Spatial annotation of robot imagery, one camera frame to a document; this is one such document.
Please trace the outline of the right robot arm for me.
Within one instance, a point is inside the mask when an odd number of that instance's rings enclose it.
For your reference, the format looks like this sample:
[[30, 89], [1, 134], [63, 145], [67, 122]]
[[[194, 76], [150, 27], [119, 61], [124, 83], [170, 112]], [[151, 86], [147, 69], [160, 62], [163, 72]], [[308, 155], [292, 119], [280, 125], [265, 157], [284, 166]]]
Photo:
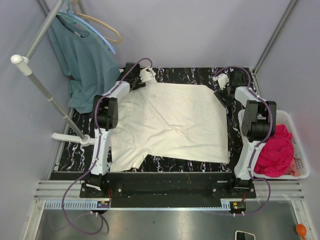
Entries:
[[233, 176], [225, 191], [232, 198], [239, 198], [245, 192], [254, 191], [253, 178], [259, 154], [267, 140], [276, 131], [277, 104], [267, 101], [251, 88], [251, 76], [244, 69], [233, 70], [229, 75], [223, 68], [215, 74], [219, 89], [214, 93], [223, 107], [238, 101], [244, 107], [244, 114], [238, 118], [243, 147]]

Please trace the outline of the white t shirt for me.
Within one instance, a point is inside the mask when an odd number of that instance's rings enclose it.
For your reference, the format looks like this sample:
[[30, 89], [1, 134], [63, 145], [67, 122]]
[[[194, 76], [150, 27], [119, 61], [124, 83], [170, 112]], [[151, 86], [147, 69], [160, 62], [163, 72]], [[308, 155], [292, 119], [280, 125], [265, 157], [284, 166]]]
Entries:
[[128, 93], [110, 140], [112, 172], [139, 168], [147, 155], [229, 162], [226, 109], [205, 85], [156, 83]]

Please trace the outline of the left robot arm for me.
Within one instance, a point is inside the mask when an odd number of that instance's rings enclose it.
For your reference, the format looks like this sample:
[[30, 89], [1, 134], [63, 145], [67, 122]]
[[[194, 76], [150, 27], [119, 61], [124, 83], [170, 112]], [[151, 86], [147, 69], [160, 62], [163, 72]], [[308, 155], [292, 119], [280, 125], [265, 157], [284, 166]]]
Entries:
[[97, 198], [108, 193], [105, 182], [111, 135], [119, 121], [119, 101], [133, 90], [145, 87], [142, 82], [140, 64], [128, 62], [115, 85], [106, 93], [96, 95], [92, 107], [94, 147], [89, 173], [84, 177], [86, 187]]

